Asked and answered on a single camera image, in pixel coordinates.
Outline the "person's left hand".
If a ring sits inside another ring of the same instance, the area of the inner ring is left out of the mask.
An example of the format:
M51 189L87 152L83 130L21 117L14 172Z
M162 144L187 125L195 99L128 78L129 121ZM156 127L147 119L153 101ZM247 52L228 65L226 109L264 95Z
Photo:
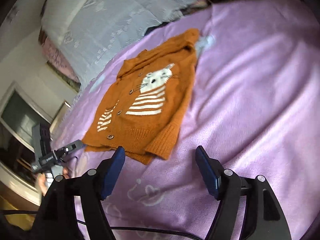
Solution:
M40 197L45 196L57 176L69 178L69 169L62 165L54 165L50 170L36 174L35 187Z

